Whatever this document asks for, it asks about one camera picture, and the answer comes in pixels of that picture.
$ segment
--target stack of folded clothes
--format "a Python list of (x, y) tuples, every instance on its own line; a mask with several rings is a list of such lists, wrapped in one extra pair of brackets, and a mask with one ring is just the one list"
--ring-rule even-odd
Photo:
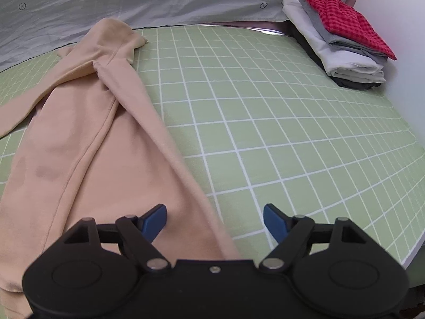
[(385, 82), (383, 65), (396, 60), (366, 18), (341, 0), (283, 0), (292, 33), (339, 86), (370, 89)]

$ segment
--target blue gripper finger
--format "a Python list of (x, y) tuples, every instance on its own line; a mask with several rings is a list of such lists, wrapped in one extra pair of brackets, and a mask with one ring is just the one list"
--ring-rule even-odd
[(167, 208), (163, 204), (158, 204), (139, 218), (137, 227), (143, 237), (151, 243), (165, 227), (166, 222)]
[(285, 220), (280, 217), (279, 213), (282, 214), (282, 212), (273, 204), (267, 204), (264, 206), (264, 224), (277, 243), (281, 243), (286, 236), (288, 236), (288, 229), (286, 227)]

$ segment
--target white wall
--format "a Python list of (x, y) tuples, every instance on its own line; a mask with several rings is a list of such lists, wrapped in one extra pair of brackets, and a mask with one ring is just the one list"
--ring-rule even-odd
[(357, 0), (354, 8), (395, 53), (382, 89), (425, 146), (425, 0)]

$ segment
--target gray folded cloth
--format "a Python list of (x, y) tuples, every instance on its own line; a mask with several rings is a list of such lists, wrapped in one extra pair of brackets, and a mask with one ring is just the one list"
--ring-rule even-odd
[(364, 46), (363, 44), (357, 43), (356, 41), (352, 41), (351, 39), (335, 35), (330, 33), (323, 26), (322, 20), (320, 19), (319, 13), (312, 7), (306, 0), (300, 0), (301, 6), (309, 16), (310, 20), (316, 31), (322, 36), (324, 41), (338, 49), (352, 51), (354, 53), (368, 56), (376, 63), (380, 65), (384, 65), (387, 63), (388, 56), (384, 53), (371, 49), (369, 47)]

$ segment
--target green cutting mat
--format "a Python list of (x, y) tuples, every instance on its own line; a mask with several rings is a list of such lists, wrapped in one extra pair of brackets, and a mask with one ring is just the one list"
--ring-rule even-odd
[[(347, 216), (405, 263), (425, 229), (424, 149), (375, 91), (338, 87), (294, 39), (178, 26), (140, 31), (152, 103), (242, 255), (275, 245), (272, 202), (319, 223)], [(0, 73), (0, 102), (37, 84), (52, 53)], [(0, 191), (25, 128), (0, 140)]]

